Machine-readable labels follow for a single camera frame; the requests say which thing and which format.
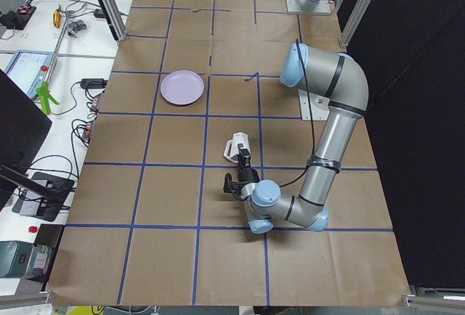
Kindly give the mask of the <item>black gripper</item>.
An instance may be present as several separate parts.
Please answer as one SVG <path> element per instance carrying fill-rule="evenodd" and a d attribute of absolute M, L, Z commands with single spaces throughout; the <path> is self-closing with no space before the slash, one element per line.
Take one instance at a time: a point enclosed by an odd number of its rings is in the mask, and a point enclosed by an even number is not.
<path fill-rule="evenodd" d="M 223 192 L 231 194 L 237 200 L 245 200 L 247 195 L 242 189 L 248 185 L 259 182 L 258 172 L 251 167 L 250 150 L 242 143 L 238 145 L 238 181 L 233 181 L 230 173 L 225 174 Z"/>

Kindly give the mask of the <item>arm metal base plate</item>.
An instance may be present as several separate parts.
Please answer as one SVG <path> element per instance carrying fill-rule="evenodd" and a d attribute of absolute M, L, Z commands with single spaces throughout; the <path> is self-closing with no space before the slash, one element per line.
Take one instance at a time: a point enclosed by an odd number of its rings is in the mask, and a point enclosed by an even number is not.
<path fill-rule="evenodd" d="M 310 121 L 310 114 L 312 114 L 314 121 L 327 120 L 329 114 L 328 98 L 312 93 L 307 95 L 307 92 L 301 89 L 298 89 L 297 91 L 299 95 L 302 120 Z"/>
<path fill-rule="evenodd" d="M 294 15 L 330 15 L 332 12 L 329 0 L 286 0 L 288 14 Z"/>

